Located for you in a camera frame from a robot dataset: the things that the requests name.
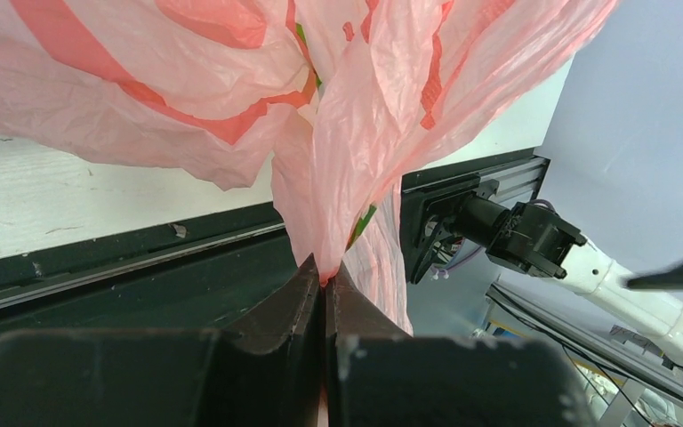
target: white wall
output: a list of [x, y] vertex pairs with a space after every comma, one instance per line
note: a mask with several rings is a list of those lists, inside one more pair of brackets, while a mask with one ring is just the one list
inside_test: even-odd
[[[622, 1], [576, 55], [539, 154], [552, 159], [542, 196], [623, 265], [683, 260], [683, 1]], [[614, 322], [553, 286], [503, 278], [581, 321]]]

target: plastic bag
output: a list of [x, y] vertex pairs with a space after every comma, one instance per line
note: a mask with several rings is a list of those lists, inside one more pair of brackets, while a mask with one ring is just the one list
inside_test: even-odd
[[470, 142], [615, 4], [0, 0], [0, 133], [223, 189], [273, 151], [295, 258], [331, 277], [370, 220], [345, 262], [408, 328], [401, 175]]

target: white tabletop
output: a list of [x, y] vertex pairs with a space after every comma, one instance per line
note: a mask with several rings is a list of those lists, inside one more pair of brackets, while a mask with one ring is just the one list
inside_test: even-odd
[[[541, 145], [571, 61], [471, 144], [426, 166]], [[182, 170], [95, 165], [0, 137], [0, 258], [271, 200], [270, 164], [250, 189], [221, 191]]]

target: translucent plastic bag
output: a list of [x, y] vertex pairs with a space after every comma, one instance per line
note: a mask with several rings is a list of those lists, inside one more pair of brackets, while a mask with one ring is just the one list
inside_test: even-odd
[[345, 262], [408, 329], [401, 175], [470, 142], [615, 3], [0, 0], [0, 133], [223, 189], [273, 151], [295, 258], [329, 278], [370, 221]]

